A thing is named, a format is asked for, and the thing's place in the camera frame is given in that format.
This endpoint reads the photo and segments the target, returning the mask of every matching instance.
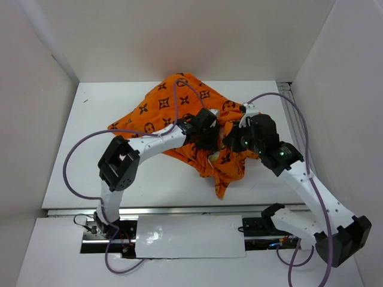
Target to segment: white surface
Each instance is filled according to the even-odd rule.
[[[72,218],[38,219],[17,287],[163,286],[233,287],[287,286],[287,266],[275,251],[247,252],[245,258],[151,260],[131,274],[115,275],[105,267],[104,254],[80,254],[83,228]],[[292,251],[281,251],[285,259]],[[299,252],[297,262],[309,252]],[[110,255],[119,270],[136,261]],[[293,271],[294,287],[318,286],[326,265],[314,255]],[[363,287],[353,258],[333,269],[326,287]]]
[[[378,2],[336,1],[293,83],[319,178],[346,207],[372,221],[356,254],[366,287],[383,282],[382,51]]]
[[[81,82],[292,81],[335,0],[38,0]]]
[[[136,232],[137,258],[245,257],[242,216],[141,215]]]
[[[72,106],[43,208],[96,207],[97,201],[72,195],[62,178],[62,164],[72,146],[89,133],[128,114],[157,83],[81,83]],[[267,91],[278,91],[273,81],[211,81],[207,85],[237,102],[246,102]],[[281,99],[263,97],[255,102],[261,112],[276,121],[281,140],[292,142]],[[92,138],[74,152],[68,166],[72,186],[88,196],[100,194],[97,163],[113,138],[112,134]],[[215,195],[214,180],[201,178],[188,164],[167,155],[143,162],[135,182],[124,192],[121,207],[216,206],[234,204],[301,203],[283,181],[258,160],[247,159],[242,180],[233,182],[223,200]]]
[[[14,287],[42,215],[74,85],[12,0],[0,1],[0,285]]]
[[[29,24],[36,33],[36,36],[47,47],[57,63],[62,67],[73,83],[78,85],[79,80],[73,71],[71,64],[65,57],[59,42],[49,25],[37,0],[16,0],[22,7],[25,15],[29,19]]]

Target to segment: purple cable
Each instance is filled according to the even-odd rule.
[[[127,270],[121,270],[121,271],[118,271],[118,270],[114,270],[110,265],[109,265],[109,261],[108,261],[108,253],[109,253],[109,248],[110,248],[110,245],[111,243],[113,242],[113,240],[115,239],[115,237],[118,235],[118,232],[120,231],[120,227],[118,227],[117,225],[113,224],[112,222],[109,221],[109,219],[107,218],[107,215],[105,213],[105,209],[104,209],[104,200],[101,198],[101,197],[92,197],[92,196],[84,196],[80,193],[78,193],[76,190],[74,190],[71,186],[71,184],[69,183],[68,181],[68,174],[67,174],[67,168],[68,168],[68,162],[69,162],[69,159],[71,158],[71,156],[73,155],[73,152],[83,143],[85,142],[86,140],[94,137],[94,136],[98,136],[98,135],[102,135],[104,133],[136,133],[137,135],[142,135],[142,136],[153,136],[153,137],[158,137],[158,136],[166,136],[167,134],[171,133],[173,131],[173,129],[175,128],[175,125],[178,121],[178,104],[177,104],[177,84],[178,83],[182,83],[184,84],[184,86],[187,86],[189,87],[197,96],[197,98],[199,99],[199,101],[201,102],[202,106],[205,108],[205,104],[203,103],[202,99],[199,97],[198,95],[198,92],[191,86],[189,85],[187,82],[184,82],[182,80],[176,80],[176,82],[174,82],[174,85],[173,85],[173,95],[174,95],[174,102],[175,102],[175,120],[174,120],[174,123],[173,123],[173,126],[166,132],[162,133],[161,135],[157,135],[157,134],[150,134],[150,133],[144,133],[144,132],[139,132],[139,131],[136,131],[136,130],[123,130],[123,129],[113,129],[113,130],[100,130],[98,132],[94,132],[94,133],[91,133],[90,135],[87,135],[85,136],[84,138],[80,139],[72,148],[71,150],[69,151],[69,153],[66,155],[65,157],[65,160],[64,160],[64,164],[63,164],[63,169],[62,169],[62,176],[63,176],[63,179],[64,179],[64,183],[66,185],[66,187],[68,188],[68,190],[70,190],[71,193],[73,193],[75,196],[81,198],[81,199],[86,199],[86,200],[99,200],[100,203],[101,203],[101,212],[102,212],[102,215],[104,216],[104,219],[105,221],[110,225],[112,226],[113,228],[115,228],[115,233],[113,234],[113,236],[110,238],[108,244],[107,244],[107,248],[105,250],[105,265],[107,267],[107,269],[114,273],[114,274],[125,274],[125,273],[128,273],[134,269],[136,269],[138,266],[140,266],[144,261],[145,259],[141,259],[136,265],[134,265],[133,267],[131,268],[128,268]]]
[[[300,241],[301,239],[298,239],[298,242],[297,242],[297,246],[298,246],[298,249],[299,249],[299,246],[300,246]],[[280,245],[278,245],[276,247],[276,255],[278,256],[279,260],[282,261],[283,264],[287,265],[287,266],[290,266],[290,263],[287,263],[286,261],[284,261],[281,257],[281,255],[279,254],[279,249],[281,248]],[[299,263],[299,264],[294,264],[293,267],[301,267],[303,265],[306,265],[312,258],[312,256],[314,255],[314,250],[315,248],[313,246],[311,246],[311,252],[310,252],[310,255],[308,256],[308,258],[306,260],[304,260],[304,262],[302,263]]]
[[[284,96],[283,94],[279,94],[279,93],[264,93],[264,94],[260,94],[259,96],[256,96],[255,98],[249,100],[248,103],[252,103],[253,101],[255,101],[257,99],[259,99],[261,97],[268,96],[268,95],[279,96],[279,97],[285,99],[286,101],[288,101],[294,107],[294,109],[297,111],[300,119],[302,120],[303,129],[305,131],[306,172],[307,172],[307,175],[309,175],[310,174],[310,164],[309,164],[309,133],[308,133],[308,129],[307,129],[306,120],[305,120],[302,112],[300,111],[298,106],[292,100],[290,100],[288,97]],[[320,202],[320,205],[321,205],[321,208],[322,208],[322,211],[323,211],[323,215],[324,215],[324,220],[326,222],[327,237],[329,239],[329,254],[327,256],[326,273],[324,274],[323,279],[322,279],[321,283],[319,284],[319,287],[323,287],[326,284],[326,282],[329,279],[329,277],[330,277],[330,272],[331,272],[331,267],[332,267],[332,262],[333,262],[333,250],[334,250],[333,237],[332,237],[332,231],[331,231],[330,218],[329,218],[329,215],[327,214],[326,206],[325,206],[325,204],[323,202],[321,194],[320,194],[320,192],[318,190],[318,187],[315,184],[314,180],[312,178],[310,178],[309,180],[310,180],[311,185],[312,185],[312,187],[313,187],[313,189],[315,191],[315,194],[317,195],[318,200]],[[291,261],[290,261],[290,264],[289,264],[289,267],[288,267],[288,284],[289,284],[290,287],[293,287],[293,284],[291,282],[291,272],[292,272],[293,267],[294,267],[294,260],[295,260],[295,257],[297,255],[297,253],[298,253],[298,250],[299,250],[299,245],[297,245],[297,247],[295,248],[295,251],[293,253],[293,256],[291,257]]]

